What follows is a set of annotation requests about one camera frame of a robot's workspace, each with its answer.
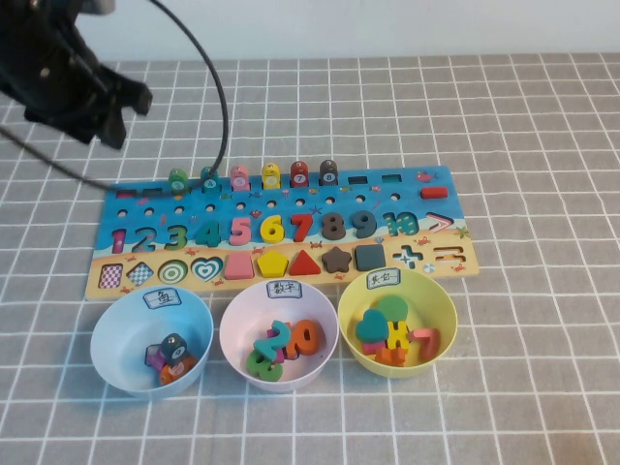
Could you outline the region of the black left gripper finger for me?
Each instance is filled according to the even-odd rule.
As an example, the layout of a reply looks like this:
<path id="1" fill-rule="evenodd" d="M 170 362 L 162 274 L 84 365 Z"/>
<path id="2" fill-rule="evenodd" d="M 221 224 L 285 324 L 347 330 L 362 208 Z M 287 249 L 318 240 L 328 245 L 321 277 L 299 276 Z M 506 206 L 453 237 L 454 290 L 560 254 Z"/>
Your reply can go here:
<path id="1" fill-rule="evenodd" d="M 153 95 L 144 82 L 124 77 L 117 72 L 109 72 L 111 82 L 110 114 L 121 113 L 124 108 L 131 108 L 138 115 L 147 115 L 150 111 Z"/>
<path id="2" fill-rule="evenodd" d="M 107 114 L 98 130 L 101 143 L 112 149 L 121 149 L 127 136 L 125 123 L 121 111 L 111 111 Z"/>

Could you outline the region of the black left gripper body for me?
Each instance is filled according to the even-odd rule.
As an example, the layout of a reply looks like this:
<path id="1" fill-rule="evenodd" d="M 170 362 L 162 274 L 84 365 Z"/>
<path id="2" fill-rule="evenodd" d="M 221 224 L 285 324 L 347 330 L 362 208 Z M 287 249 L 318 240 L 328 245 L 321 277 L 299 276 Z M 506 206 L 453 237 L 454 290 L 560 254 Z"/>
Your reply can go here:
<path id="1" fill-rule="evenodd" d="M 24 116 L 48 125 L 84 143 L 98 137 L 103 118 L 109 114 L 111 82 L 103 67 L 77 30 L 68 36 L 52 31 L 29 39 L 37 78 L 29 90 Z"/>

